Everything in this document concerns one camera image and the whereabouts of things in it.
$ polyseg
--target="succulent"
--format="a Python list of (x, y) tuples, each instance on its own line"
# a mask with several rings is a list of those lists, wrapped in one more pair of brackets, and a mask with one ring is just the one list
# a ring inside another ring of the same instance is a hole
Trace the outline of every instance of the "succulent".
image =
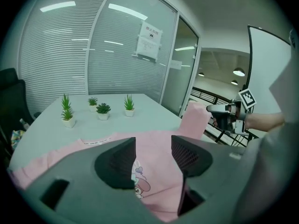
[(97, 112), (99, 114), (107, 114), (110, 110), (110, 106), (106, 105), (105, 103), (102, 103), (97, 106)]
[(89, 102), (90, 106), (95, 106), (95, 105), (98, 104), (98, 99), (94, 98), (94, 97), (91, 97), (90, 99), (88, 99), (88, 102)]
[(61, 117), (63, 120), (68, 121), (73, 117), (73, 112), (71, 109), (62, 110)]
[(71, 109), (71, 103), (69, 96), (64, 94), (64, 97), (62, 98), (62, 109), (63, 110), (69, 110)]
[(71, 108), (71, 103), (69, 96), (64, 94), (64, 97), (62, 98), (62, 113), (61, 116), (63, 120), (70, 120), (73, 117), (73, 109)]
[(134, 103), (132, 99), (132, 95), (127, 95), (127, 98), (125, 98), (125, 108), (126, 110), (133, 110), (134, 109)]

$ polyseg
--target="door frame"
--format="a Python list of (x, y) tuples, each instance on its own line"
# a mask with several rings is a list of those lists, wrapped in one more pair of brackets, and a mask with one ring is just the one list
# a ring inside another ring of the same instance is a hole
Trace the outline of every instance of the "door frame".
[(196, 55), (195, 55), (195, 61), (194, 61), (194, 66), (193, 66), (193, 70), (192, 70), (192, 74), (190, 77), (190, 82), (187, 88), (187, 92), (184, 98), (184, 101), (182, 103), (182, 108), (180, 110), (179, 113), (179, 117), (181, 117), (183, 115), (183, 111), (185, 111), (188, 101), (189, 101), (189, 96), (191, 94), (191, 90), (197, 75), (197, 70), (198, 70), (198, 66), (199, 66), (199, 58), (200, 58), (200, 53), (201, 53), (201, 46), (200, 46), (200, 41), (201, 41), (201, 35), (200, 33), (195, 29), (195, 27), (193, 26), (193, 24), (191, 22), (189, 22), (189, 20), (169, 1), (167, 0), (162, 0), (164, 1), (166, 4), (168, 4), (170, 7), (172, 7), (175, 11), (177, 11), (177, 23), (175, 26), (175, 35), (173, 37), (173, 41), (172, 41), (172, 46), (171, 46), (171, 54), (168, 60), (168, 65), (167, 65), (167, 71), (165, 74), (165, 78), (164, 78), (164, 84), (163, 84), (163, 88), (162, 88), (162, 92), (161, 92), (161, 97), (160, 97), (160, 102), (159, 104), (161, 104), (162, 100), (163, 100), (163, 96), (164, 96), (164, 91), (165, 91), (165, 86), (166, 86), (166, 82), (167, 82), (167, 78), (168, 78), (168, 74), (169, 74), (169, 68), (170, 68), (170, 62), (172, 59), (172, 53), (173, 53), (173, 48), (174, 48), (174, 42), (175, 42), (175, 38), (177, 36), (177, 30), (178, 30), (178, 20), (179, 18), (183, 19), (184, 22), (190, 27), (190, 29), (195, 33), (195, 35), (198, 37), (198, 42), (197, 42), (197, 50), (196, 50)]
[(198, 66), (199, 66), (199, 59), (200, 59), (200, 54), (201, 54), (201, 45), (200, 45), (200, 37), (198, 37), (198, 41), (197, 41), (197, 49), (196, 49), (196, 55), (195, 55), (195, 60), (194, 60), (194, 65), (193, 65), (193, 70), (192, 70), (192, 74), (191, 74), (191, 77), (190, 77), (190, 81), (189, 81), (189, 85), (188, 85), (188, 88), (187, 88), (187, 91), (186, 91), (186, 95), (185, 95), (185, 98), (184, 98), (184, 101), (182, 103), (182, 108), (178, 114), (178, 116), (181, 118), (186, 110), (186, 107), (188, 105), (188, 102), (189, 102), (189, 97), (190, 97), (190, 94), (191, 94), (191, 91), (192, 91), (192, 88), (193, 88), (193, 85), (194, 85), (194, 81), (195, 81), (195, 78), (197, 76), (197, 71), (198, 71)]
[(166, 88), (167, 78), (168, 78), (169, 69), (171, 66), (172, 55), (173, 55), (173, 51), (174, 51), (174, 44), (176, 43), (176, 38), (177, 38), (178, 21), (179, 21), (179, 13), (177, 12), (176, 24), (174, 27), (173, 39), (172, 39), (172, 43), (171, 43), (171, 50), (170, 50), (170, 55), (169, 55), (169, 59), (168, 59), (168, 63), (167, 63), (166, 74), (164, 77), (163, 88), (162, 88), (159, 104), (162, 104), (162, 100), (163, 100), (163, 96), (164, 96), (164, 92), (165, 92), (165, 88)]
[(87, 42), (87, 47), (86, 47), (86, 55), (85, 55), (85, 65), (84, 65), (84, 78), (85, 78), (85, 94), (89, 95), (89, 91), (88, 91), (88, 59), (89, 59), (89, 49), (90, 46), (92, 44), (92, 38), (93, 38), (93, 33), (94, 33), (94, 29), (95, 26), (97, 25), (99, 16), (101, 11), (103, 10), (105, 4), (106, 4), (107, 0), (103, 0), (97, 14), (95, 15), (94, 21), (93, 21), (93, 25), (92, 28), (90, 29), (90, 33), (89, 33), (89, 37), (88, 37), (88, 42)]

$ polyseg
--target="small white pot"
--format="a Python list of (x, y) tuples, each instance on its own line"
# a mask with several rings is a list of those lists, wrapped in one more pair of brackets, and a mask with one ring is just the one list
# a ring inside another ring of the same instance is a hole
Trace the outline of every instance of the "small white pot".
[(74, 116), (70, 119), (70, 120), (62, 120), (63, 124), (65, 127), (67, 128), (73, 128), (75, 123), (76, 123), (76, 120), (74, 118)]
[(134, 116), (134, 111), (135, 111), (135, 109), (133, 109), (133, 110), (125, 110), (126, 116), (133, 117)]
[(96, 112), (96, 111), (97, 111), (97, 106), (96, 106), (96, 105), (89, 106), (89, 110), (90, 110), (91, 112)]
[(98, 116), (99, 116), (100, 120), (107, 120), (109, 117), (109, 112), (107, 114), (99, 114), (98, 113)]

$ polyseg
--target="cartoon print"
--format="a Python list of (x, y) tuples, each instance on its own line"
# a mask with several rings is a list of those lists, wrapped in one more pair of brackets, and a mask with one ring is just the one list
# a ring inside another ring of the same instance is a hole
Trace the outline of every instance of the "cartoon print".
[(143, 192), (148, 192), (150, 190), (150, 184), (146, 181), (146, 177), (142, 175), (143, 168), (140, 166), (138, 160), (134, 162), (132, 168), (132, 176), (131, 179), (135, 184), (135, 194), (138, 198), (143, 198), (141, 195)]

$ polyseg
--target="paper sign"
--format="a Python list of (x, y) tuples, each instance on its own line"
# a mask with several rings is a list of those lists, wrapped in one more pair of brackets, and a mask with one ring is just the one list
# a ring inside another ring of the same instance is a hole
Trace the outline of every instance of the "paper sign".
[(174, 68), (174, 69), (180, 70), (182, 68), (182, 64), (183, 63), (180, 62), (180, 61), (171, 60), (170, 68)]
[(162, 31), (143, 22), (139, 33), (136, 53), (157, 60)]
[(139, 37), (136, 50), (137, 54), (157, 59), (158, 52), (158, 44), (156, 44), (155, 42), (151, 42), (150, 40), (144, 37)]
[(157, 45), (160, 45), (162, 31), (148, 24), (147, 22), (143, 22), (139, 36), (144, 37), (151, 42), (156, 43)]

